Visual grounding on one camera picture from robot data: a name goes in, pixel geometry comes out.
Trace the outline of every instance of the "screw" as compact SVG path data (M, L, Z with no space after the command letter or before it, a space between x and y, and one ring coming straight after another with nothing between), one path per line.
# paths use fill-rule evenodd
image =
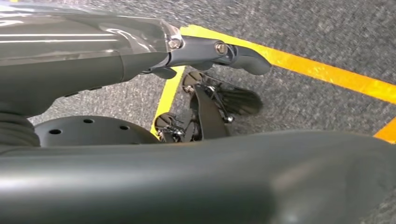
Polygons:
M193 88L192 86L190 86L190 85L183 87L183 90L184 90L186 93L192 93L192 92L194 92L194 88Z
M180 48L181 45L182 45L182 42L180 40L171 40L168 42L168 46L172 50Z
M216 43L214 48L218 55L225 55L228 50L227 45L223 42Z
M208 88L211 90L211 91L216 91L216 88L214 87L214 86L208 86Z
M228 116L228 117L226 117L225 122L226 123L233 123L234 120L235 120L235 118L233 116Z

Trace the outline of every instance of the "gray carpet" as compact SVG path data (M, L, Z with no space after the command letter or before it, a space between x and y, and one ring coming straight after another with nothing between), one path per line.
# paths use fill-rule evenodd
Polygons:
M396 2L391 0L40 2L86 4L163 18L178 26L196 24L396 84ZM263 77L220 67L209 74L254 90L263 99L264 109L259 115L237 118L232 125L235 134L321 129L373 135L396 115L395 105L282 68L274 68ZM59 99L32 121L94 114L126 119L148 129L163 83L153 75L140 76L129 83ZM188 96L179 91L172 111L182 111L187 102ZM381 222L369 217L365 224L395 223L390 210Z

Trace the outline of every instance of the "yellow floor marking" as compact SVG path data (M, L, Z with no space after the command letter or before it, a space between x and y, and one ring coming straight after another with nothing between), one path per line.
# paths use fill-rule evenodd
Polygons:
M226 43L248 47L260 53L273 65L396 104L396 85L241 40L196 25L188 26L184 30L183 35L220 39Z
M392 144L396 143L396 117L393 118L385 127L383 127L374 137L388 141Z
M175 97L177 87L179 86L179 82L182 79L183 72L185 66L173 67L172 69L176 71L176 76L172 79L166 80L165 86L162 91L162 95L160 101L158 103L156 116L154 120L163 113L169 112L170 108L172 107L173 98ZM151 125L150 132L157 136L157 131L154 128L154 121Z

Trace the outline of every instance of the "hole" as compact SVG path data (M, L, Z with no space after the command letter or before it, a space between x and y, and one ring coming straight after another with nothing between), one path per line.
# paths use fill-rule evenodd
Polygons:
M84 119L84 123L92 124L93 120L92 119Z
M60 134L60 133L62 133L62 131L59 129L53 129L53 130L49 131L49 133L50 134Z
M129 130L129 127L128 126L120 126L120 129L121 130Z

